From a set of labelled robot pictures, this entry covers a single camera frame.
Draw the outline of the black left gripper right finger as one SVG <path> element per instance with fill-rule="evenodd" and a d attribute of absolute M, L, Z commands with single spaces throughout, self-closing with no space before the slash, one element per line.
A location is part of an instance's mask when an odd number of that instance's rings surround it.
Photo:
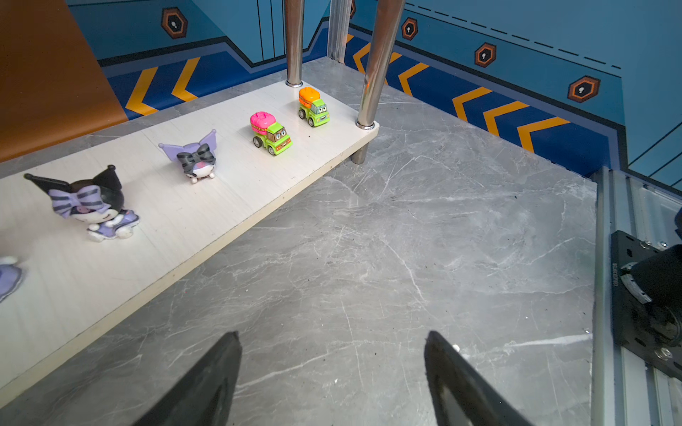
<path fill-rule="evenodd" d="M 426 377 L 439 425 L 528 425 L 473 368 L 452 344 L 435 330 L 424 347 Z"/>

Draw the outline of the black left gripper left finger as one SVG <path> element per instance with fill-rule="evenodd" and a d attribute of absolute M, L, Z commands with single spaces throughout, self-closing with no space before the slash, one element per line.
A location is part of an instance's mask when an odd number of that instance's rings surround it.
<path fill-rule="evenodd" d="M 226 333 L 135 424 L 226 425 L 242 354 L 239 333 Z"/>

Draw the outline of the black purple kuromi figure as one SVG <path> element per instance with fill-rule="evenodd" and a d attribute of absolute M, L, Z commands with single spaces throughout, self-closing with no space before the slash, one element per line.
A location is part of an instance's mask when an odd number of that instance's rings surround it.
<path fill-rule="evenodd" d="M 23 270 L 18 266 L 17 257 L 1 257 L 0 261 L 0 301 L 8 298 L 21 284 Z"/>

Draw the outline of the purple eared figure toy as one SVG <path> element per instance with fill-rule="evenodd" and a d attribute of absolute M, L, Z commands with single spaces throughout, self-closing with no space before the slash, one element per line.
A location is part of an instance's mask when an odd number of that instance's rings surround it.
<path fill-rule="evenodd" d="M 199 142 L 184 146 L 160 143 L 158 147 L 165 153 L 170 161 L 178 163 L 183 174 L 192 184 L 203 179 L 215 179 L 215 167 L 217 159 L 217 131 L 211 130 Z"/>

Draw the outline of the green truck pink top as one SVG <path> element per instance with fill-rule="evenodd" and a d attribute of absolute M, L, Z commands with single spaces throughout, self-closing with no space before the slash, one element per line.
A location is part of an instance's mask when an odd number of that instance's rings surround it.
<path fill-rule="evenodd" d="M 250 117 L 250 127 L 254 132 L 252 143 L 264 147 L 272 156 L 277 156 L 292 146 L 292 140 L 285 127 L 268 112 L 257 112 Z"/>

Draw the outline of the green truck orange top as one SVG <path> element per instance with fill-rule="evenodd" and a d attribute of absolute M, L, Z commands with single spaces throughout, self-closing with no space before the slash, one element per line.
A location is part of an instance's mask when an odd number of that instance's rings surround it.
<path fill-rule="evenodd" d="M 298 92 L 299 110 L 298 116 L 309 126 L 316 128 L 326 124 L 330 120 L 327 104 L 321 98 L 318 90 L 312 87 L 304 87 Z"/>

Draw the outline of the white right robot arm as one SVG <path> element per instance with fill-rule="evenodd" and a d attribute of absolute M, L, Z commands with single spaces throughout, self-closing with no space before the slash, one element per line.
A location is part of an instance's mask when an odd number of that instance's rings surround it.
<path fill-rule="evenodd" d="M 648 315 L 681 325 L 681 245 L 621 268 L 621 280 Z"/>

